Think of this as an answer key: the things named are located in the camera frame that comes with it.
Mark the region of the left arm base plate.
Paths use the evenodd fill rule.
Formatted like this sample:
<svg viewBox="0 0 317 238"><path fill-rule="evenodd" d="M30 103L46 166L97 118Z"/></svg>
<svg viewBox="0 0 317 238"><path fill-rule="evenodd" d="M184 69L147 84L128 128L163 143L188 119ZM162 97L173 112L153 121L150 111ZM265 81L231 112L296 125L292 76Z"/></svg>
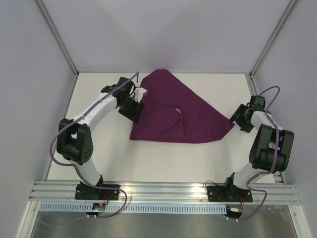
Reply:
<svg viewBox="0 0 317 238"><path fill-rule="evenodd" d="M83 183L76 186L75 200L109 200L117 201L118 190L96 189Z"/></svg>

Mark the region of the purple cloth mat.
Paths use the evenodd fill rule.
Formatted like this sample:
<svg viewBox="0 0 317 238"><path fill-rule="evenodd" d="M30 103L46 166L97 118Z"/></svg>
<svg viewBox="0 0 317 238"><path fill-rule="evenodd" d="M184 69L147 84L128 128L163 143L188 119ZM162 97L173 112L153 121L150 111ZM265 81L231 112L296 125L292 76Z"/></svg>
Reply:
<svg viewBox="0 0 317 238"><path fill-rule="evenodd" d="M130 139L172 143L221 140L234 124L166 69L157 69L141 82L145 104Z"/></svg>

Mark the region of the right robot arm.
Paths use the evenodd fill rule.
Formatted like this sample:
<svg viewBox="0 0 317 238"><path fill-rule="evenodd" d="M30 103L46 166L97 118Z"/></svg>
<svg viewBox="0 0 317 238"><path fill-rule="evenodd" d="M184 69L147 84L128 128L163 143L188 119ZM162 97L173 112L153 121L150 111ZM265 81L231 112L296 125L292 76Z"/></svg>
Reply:
<svg viewBox="0 0 317 238"><path fill-rule="evenodd" d="M234 201L240 195L245 196L250 185L263 176L286 170L295 134L273 120L265 110L265 98L262 96L252 96L246 105L241 104L229 121L236 122L243 132L249 133L253 128L257 130L249 162L225 181L223 195Z"/></svg>

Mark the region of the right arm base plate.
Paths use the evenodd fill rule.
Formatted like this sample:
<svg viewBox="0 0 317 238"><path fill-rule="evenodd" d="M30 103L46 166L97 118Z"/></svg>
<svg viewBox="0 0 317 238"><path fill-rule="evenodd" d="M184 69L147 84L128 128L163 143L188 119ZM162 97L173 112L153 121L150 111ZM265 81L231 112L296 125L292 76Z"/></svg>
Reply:
<svg viewBox="0 0 317 238"><path fill-rule="evenodd" d="M209 202L253 202L252 193L247 189L225 186L207 186Z"/></svg>

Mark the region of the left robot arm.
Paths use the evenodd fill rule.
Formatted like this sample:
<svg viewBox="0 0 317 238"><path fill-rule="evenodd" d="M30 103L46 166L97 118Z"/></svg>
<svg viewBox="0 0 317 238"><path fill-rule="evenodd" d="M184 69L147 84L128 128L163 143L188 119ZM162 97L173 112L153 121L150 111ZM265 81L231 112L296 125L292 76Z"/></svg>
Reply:
<svg viewBox="0 0 317 238"><path fill-rule="evenodd" d="M145 106L141 101L147 90L136 85L132 79L121 77L116 84L104 87L94 102L82 113L72 119L62 119L58 126L57 153L73 167L86 192L93 199L103 195L103 180L97 171L92 155L94 151L92 132L112 111L118 111L132 122L137 122Z"/></svg>

